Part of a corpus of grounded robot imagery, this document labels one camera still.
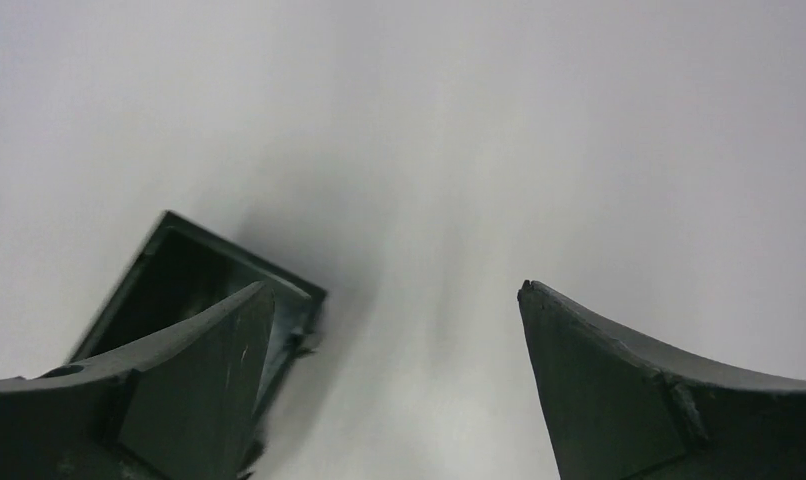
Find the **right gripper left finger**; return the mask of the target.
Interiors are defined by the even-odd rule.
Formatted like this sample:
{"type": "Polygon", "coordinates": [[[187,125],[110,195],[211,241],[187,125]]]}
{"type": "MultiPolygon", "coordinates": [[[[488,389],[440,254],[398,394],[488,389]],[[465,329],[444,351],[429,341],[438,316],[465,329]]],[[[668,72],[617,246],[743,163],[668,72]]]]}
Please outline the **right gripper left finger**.
{"type": "Polygon", "coordinates": [[[273,316],[255,282],[116,349],[0,380],[0,479],[236,478],[273,316]]]}

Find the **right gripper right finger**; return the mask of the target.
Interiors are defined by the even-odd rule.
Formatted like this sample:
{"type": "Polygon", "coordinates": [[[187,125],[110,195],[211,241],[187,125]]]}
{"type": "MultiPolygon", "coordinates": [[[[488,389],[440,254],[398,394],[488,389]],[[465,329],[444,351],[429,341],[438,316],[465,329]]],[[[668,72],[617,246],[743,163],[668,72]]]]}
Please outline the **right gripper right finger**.
{"type": "Polygon", "coordinates": [[[806,479],[806,381],[714,361],[538,281],[517,295],[564,479],[806,479]]]}

